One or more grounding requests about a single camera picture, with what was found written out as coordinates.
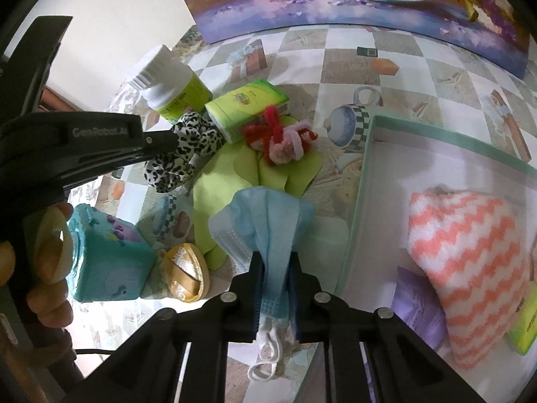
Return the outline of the person's left hand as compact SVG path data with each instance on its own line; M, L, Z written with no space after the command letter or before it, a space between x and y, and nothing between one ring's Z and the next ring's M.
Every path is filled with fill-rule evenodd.
M55 205L63 214L65 221L73 214L73 207L67 202ZM67 300L67 283L65 278L53 284L51 277L55 275L61 253L63 241L56 234L51 233L49 238L38 250L34 259L34 267L39 284L27 294L27 304L36 314L42 325L49 328L63 328L73 321L73 309ZM14 274L15 254L9 242L1 243L1 286L5 285Z

